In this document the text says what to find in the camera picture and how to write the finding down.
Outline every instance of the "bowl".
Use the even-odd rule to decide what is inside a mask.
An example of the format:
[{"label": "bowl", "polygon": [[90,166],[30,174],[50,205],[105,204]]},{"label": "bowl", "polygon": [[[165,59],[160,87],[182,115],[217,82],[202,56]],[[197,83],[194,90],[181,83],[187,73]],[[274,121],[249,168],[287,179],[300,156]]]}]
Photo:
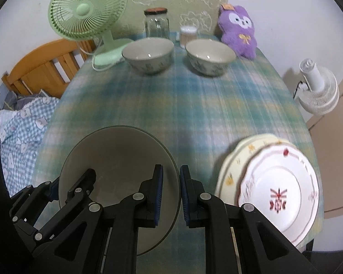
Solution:
[{"label": "bowl", "polygon": [[174,44],[169,39],[151,37],[128,44],[122,51],[123,57],[135,69],[154,74],[173,61]]},{"label": "bowl", "polygon": [[96,172],[89,197],[103,207],[118,204],[139,191],[151,179],[156,164],[163,165],[163,189],[159,224],[139,228],[137,254],[156,247],[169,234],[180,208],[179,172],[171,154],[149,133],[129,126],[103,128],[86,136],[68,155],[59,178],[59,204],[88,168]]},{"label": "bowl", "polygon": [[198,72],[208,76],[219,76],[236,59],[235,52],[227,45],[211,39],[197,39],[186,44],[191,65]]}]

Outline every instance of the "green fan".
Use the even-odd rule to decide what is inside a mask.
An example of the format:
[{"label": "green fan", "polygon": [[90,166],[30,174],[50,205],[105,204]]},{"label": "green fan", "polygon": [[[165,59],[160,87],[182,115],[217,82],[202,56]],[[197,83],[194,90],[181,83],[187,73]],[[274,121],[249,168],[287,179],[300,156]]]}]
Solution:
[{"label": "green fan", "polygon": [[92,63],[94,69],[105,70],[123,58],[123,48],[132,42],[126,38],[113,40],[110,31],[126,5],[127,0],[51,0],[48,19],[53,30],[68,40],[90,40],[102,35],[104,45],[96,50]]}]

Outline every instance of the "plaid tablecloth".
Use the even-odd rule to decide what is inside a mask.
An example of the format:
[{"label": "plaid tablecloth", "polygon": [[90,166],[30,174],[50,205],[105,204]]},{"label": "plaid tablecloth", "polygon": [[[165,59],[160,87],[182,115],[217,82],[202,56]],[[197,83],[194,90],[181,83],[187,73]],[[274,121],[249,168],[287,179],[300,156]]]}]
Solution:
[{"label": "plaid tablecloth", "polygon": [[[323,196],[314,147],[291,94],[272,65],[257,50],[254,61],[238,59],[224,76],[199,76],[176,44],[175,63],[145,76],[123,62],[105,72],[85,63],[64,93],[39,151],[33,184],[54,180],[72,148],[103,127],[129,125],[158,138],[177,166],[213,193],[224,158],[250,135],[273,133],[288,139],[315,168],[319,209],[305,245],[323,226]],[[46,220],[58,209],[46,209]],[[183,211],[167,238],[137,258],[137,273],[205,273],[204,230],[188,229]]]}]

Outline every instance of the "wooden headboard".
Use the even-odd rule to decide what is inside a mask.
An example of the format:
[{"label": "wooden headboard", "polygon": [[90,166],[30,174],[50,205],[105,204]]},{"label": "wooden headboard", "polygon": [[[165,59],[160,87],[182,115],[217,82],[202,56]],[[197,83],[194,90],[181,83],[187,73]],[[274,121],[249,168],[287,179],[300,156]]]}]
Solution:
[{"label": "wooden headboard", "polygon": [[[95,49],[92,40],[78,42],[78,45],[88,53]],[[2,77],[2,81],[9,90],[22,95],[39,93],[43,89],[51,96],[61,98],[68,83],[61,77],[53,60],[59,61],[67,77],[72,80],[79,70],[73,55],[78,49],[76,42],[66,39],[46,43],[23,57],[9,75]],[[88,55],[80,53],[85,61]]]}]

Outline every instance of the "plush toy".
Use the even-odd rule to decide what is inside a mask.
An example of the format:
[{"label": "plush toy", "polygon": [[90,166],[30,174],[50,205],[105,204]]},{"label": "plush toy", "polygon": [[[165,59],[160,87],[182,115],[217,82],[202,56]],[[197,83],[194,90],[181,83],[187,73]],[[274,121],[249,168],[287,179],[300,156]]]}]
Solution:
[{"label": "plush toy", "polygon": [[255,59],[257,41],[254,38],[254,25],[245,8],[223,4],[220,11],[218,25],[223,33],[221,41],[237,56]]}]

